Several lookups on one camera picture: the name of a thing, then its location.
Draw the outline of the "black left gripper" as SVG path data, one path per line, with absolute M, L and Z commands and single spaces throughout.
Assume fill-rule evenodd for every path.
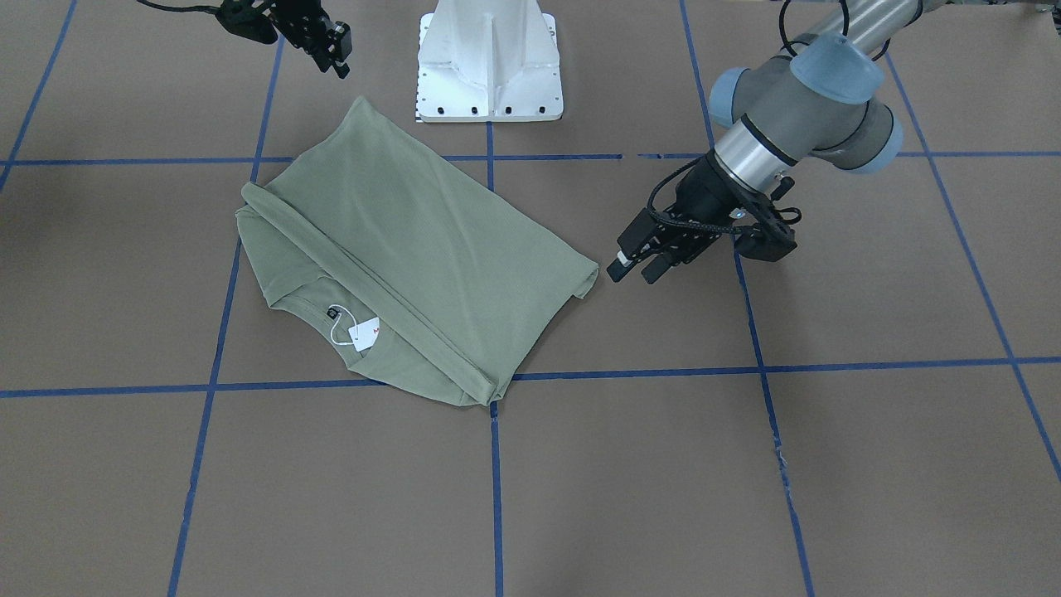
M 681 181 L 674 203 L 656 207 L 656 195 L 676 177 Z M 669 267 L 689 264 L 721 235 L 745 233 L 747 227 L 738 226 L 731 216 L 740 209 L 732 190 L 714 151 L 679 166 L 653 188 L 647 204 L 618 236 L 620 250 L 608 265 L 607 276 L 614 283 L 621 282 L 636 264 L 656 254 L 662 260 L 653 260 L 643 268 L 645 282 L 654 284 Z

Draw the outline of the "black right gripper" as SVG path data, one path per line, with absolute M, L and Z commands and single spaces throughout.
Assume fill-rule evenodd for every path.
M 276 1 L 274 24 L 296 48 L 302 49 L 318 70 L 333 70 L 338 80 L 346 80 L 350 67 L 346 63 L 352 51 L 352 34 L 348 23 L 334 22 L 323 10 L 321 1 Z

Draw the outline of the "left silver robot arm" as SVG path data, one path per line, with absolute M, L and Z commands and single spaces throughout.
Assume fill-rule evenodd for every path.
M 937 8 L 937 1 L 843 1 L 801 35 L 781 30 L 781 49 L 768 62 L 723 73 L 708 107 L 724 135 L 671 174 L 673 204 L 659 209 L 648 199 L 618 236 L 610 279 L 641 265 L 653 284 L 724 235 L 747 260 L 792 253 L 801 212 L 777 207 L 792 189 L 792 166 L 817 158 L 866 174 L 894 160 L 904 129 L 876 98 L 879 58 L 898 31 Z

